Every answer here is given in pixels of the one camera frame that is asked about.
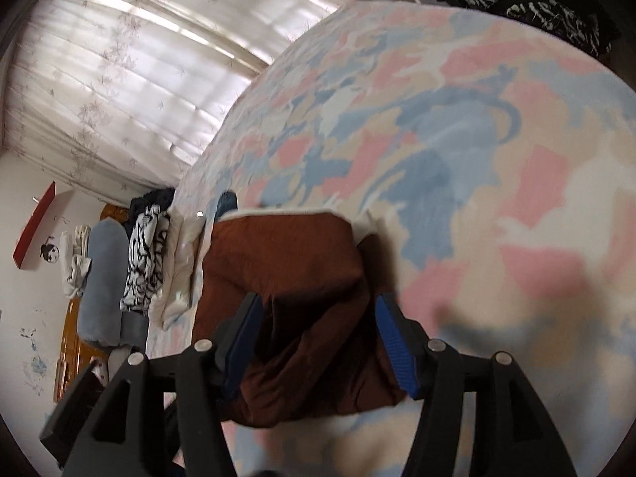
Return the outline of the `white folded puffer coat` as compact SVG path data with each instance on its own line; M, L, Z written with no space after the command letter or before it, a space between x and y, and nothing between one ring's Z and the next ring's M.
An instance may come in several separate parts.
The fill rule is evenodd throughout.
M175 206L168 209L170 224L163 256L163 283L150 302L150 324L167 331L192 305L192 279L200 237L206 224L202 213L185 217Z

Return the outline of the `white clothes on blanket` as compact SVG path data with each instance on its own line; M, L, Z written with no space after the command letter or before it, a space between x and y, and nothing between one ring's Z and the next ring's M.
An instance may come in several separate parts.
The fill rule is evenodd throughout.
M83 295L85 279L91 270L92 260L87 255L91 226L79 225L72 233L63 231L60 235L59 263L62 271L62 291L68 298Z

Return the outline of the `sheer floral curtain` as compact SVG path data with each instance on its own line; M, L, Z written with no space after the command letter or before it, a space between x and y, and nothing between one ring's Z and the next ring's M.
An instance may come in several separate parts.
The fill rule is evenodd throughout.
M18 35L1 144L107 202L176 185L239 95L353 0L40 0Z

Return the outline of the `denim and rust jacket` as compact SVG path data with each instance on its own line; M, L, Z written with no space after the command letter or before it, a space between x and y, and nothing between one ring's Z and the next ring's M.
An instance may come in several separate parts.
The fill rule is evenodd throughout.
M405 398L375 320L394 289L372 217L329 210L234 210L212 226L193 340L218 336L248 293L264 319L222 419L275 427L353 415Z

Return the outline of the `pastel patchwork bed cover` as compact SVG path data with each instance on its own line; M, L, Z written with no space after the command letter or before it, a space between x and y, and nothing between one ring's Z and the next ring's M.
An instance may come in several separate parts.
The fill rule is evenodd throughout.
M504 350L581 476L635 419L635 93L571 45L492 15L343 6L235 102L175 204L372 217L404 313Z

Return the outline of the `red wall shelf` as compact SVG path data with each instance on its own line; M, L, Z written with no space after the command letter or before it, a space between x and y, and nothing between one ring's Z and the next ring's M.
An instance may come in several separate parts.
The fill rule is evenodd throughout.
M50 208L50 205L52 204L55 197L56 183L52 182L47 187L47 190L44 192L44 194L35 203L35 209L33 209L32 213L30 214L30 217L17 240L12 255L14 265L17 269L21 269L21 266L23 266L24 259L29 250L29 246L31 245L33 238L35 238L35 233L37 232L42 220L44 219L45 214L47 214L48 208Z

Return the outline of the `black white patterned hanging cloth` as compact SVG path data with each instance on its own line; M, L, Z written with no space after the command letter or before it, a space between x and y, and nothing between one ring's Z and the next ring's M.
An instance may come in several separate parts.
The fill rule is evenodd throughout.
M569 0L454 0L466 9L518 21L559 38L594 58L611 52L615 33L581 3Z

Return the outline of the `cartoon face wall sticker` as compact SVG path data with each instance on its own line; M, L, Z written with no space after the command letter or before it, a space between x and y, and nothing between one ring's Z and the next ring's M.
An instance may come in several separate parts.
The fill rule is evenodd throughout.
M59 258L59 249L53 237L48 237L40 246L40 257L49 264L56 264Z

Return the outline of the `blue folded blanket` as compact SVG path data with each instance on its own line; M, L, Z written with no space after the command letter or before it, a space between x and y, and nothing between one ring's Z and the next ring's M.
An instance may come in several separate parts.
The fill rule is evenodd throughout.
M149 320L120 309L128 267L128 237L124 227L104 219L89 233L87 256L91 268L80 298L77 333L90 346L114 349L145 348Z

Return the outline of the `black white lettered folded garment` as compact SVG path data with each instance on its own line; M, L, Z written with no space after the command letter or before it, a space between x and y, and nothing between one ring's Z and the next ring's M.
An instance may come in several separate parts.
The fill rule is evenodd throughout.
M153 205L138 215L128 245L128 266L120 309L146 314L161 288L170 215Z

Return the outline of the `black garment beside blanket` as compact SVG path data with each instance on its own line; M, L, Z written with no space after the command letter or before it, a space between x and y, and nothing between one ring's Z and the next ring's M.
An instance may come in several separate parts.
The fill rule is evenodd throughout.
M134 198L128 208L129 223L135 224L138 215L153 206L159 206L159 210L166 211L173 203L175 193L174 187L163 187Z

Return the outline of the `orange wooden headboard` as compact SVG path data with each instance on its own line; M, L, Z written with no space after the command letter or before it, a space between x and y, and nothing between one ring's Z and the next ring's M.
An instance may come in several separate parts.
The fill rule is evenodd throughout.
M53 401L58 403L70 384L93 357L105 359L106 351L85 345L77 333L80 299L73 298L68 304L65 324L62 329L59 357L56 366Z

